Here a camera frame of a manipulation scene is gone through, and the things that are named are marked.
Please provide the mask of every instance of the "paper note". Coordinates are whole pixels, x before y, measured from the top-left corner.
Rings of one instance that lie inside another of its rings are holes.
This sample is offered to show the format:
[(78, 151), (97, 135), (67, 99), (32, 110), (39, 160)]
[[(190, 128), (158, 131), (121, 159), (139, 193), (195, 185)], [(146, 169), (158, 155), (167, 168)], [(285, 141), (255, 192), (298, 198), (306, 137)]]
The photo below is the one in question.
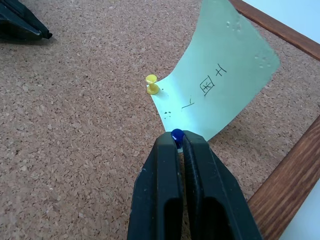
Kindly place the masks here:
[(227, 0), (203, 0), (192, 41), (152, 99), (164, 129), (206, 141), (221, 131), (271, 79), (279, 59)]

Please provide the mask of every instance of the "chinese character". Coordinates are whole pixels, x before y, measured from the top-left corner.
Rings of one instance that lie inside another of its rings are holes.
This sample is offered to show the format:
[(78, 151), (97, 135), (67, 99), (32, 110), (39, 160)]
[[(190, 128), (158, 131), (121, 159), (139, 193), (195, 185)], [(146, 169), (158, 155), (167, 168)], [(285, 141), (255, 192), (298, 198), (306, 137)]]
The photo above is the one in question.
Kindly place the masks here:
[(207, 95), (207, 93), (214, 87), (211, 78), (208, 76), (205, 80), (203, 80), (200, 83), (200, 88), (204, 92), (204, 95)]
[(218, 63), (218, 66), (219, 66), (219, 71), (218, 71), (218, 69), (216, 69), (216, 76), (219, 74), (220, 76), (222, 76), (221, 75), (221, 73), (220, 73), (220, 71), (222, 70), (222, 71), (224, 71), (225, 73), (227, 72), (226, 70), (224, 70), (220, 65), (219, 65), (219, 63)]

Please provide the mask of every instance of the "sticky note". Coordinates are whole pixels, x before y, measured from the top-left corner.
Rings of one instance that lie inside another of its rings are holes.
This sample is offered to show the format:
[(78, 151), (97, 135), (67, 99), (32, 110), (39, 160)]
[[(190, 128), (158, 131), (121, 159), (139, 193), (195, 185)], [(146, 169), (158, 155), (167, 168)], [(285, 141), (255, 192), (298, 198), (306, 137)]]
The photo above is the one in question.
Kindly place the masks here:
[(189, 130), (208, 141), (279, 65), (274, 50), (228, 0), (203, 0), (188, 48), (151, 97), (166, 132)]

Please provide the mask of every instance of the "blue push pin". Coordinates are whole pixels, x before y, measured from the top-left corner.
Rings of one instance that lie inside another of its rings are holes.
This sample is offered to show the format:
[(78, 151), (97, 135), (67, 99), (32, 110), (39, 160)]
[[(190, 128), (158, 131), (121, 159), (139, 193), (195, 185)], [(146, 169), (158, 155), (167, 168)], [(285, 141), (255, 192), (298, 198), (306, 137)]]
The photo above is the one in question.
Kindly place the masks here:
[(180, 130), (180, 129), (174, 129), (171, 132), (171, 136), (175, 142), (176, 148), (180, 149), (182, 148), (182, 140), (184, 139), (184, 131)]

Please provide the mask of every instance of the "push pin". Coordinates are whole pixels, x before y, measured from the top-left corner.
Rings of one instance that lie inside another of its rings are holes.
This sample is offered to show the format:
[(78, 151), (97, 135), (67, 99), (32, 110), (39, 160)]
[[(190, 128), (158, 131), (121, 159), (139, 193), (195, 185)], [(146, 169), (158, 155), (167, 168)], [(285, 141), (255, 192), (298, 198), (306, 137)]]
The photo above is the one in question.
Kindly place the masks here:
[(149, 84), (149, 86), (146, 89), (148, 94), (154, 95), (154, 94), (157, 94), (159, 92), (159, 87), (156, 84), (156, 81), (157, 81), (157, 76), (156, 75), (150, 74), (150, 75), (146, 76), (145, 81)]

